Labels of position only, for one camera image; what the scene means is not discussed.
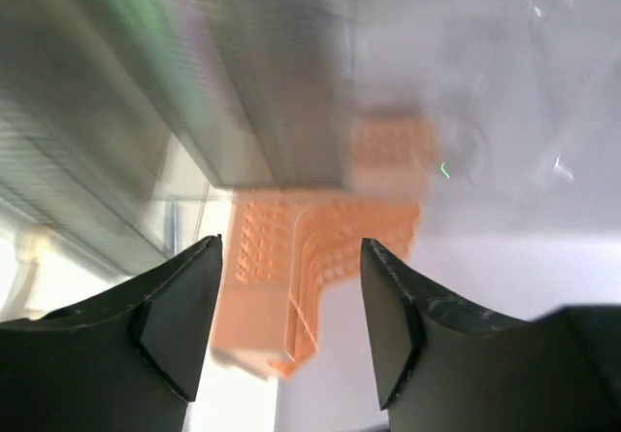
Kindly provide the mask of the clear grey drawer organizer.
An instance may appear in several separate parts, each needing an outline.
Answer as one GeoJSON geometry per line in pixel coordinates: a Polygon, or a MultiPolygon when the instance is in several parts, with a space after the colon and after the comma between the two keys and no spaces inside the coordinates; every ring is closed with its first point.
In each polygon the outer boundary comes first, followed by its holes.
{"type": "Polygon", "coordinates": [[[367,3],[1,0],[2,201],[132,275],[173,253],[173,142],[225,190],[421,196],[417,122],[362,93],[367,3]]]}

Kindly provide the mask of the clear mesh zipper pouch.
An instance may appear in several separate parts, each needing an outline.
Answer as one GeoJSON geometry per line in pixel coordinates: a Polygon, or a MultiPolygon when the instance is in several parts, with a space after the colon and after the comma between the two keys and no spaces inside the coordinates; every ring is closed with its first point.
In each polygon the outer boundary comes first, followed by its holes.
{"type": "Polygon", "coordinates": [[[43,255],[51,241],[50,231],[41,224],[30,225],[16,234],[16,274],[1,309],[1,321],[25,318],[27,301],[35,286],[43,255]]]}

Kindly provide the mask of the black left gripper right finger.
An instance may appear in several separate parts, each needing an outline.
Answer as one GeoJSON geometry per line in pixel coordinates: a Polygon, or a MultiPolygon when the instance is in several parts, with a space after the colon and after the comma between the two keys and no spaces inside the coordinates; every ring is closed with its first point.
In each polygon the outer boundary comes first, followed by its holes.
{"type": "Polygon", "coordinates": [[[393,431],[616,431],[620,309],[531,321],[482,307],[361,244],[379,406],[393,431]]]}

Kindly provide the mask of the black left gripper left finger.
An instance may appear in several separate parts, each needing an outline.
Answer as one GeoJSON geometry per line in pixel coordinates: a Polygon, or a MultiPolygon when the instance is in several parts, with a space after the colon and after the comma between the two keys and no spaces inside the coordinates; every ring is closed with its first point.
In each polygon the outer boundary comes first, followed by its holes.
{"type": "Polygon", "coordinates": [[[158,267],[1,326],[5,431],[180,431],[196,399],[220,286],[209,236],[158,267]]]}

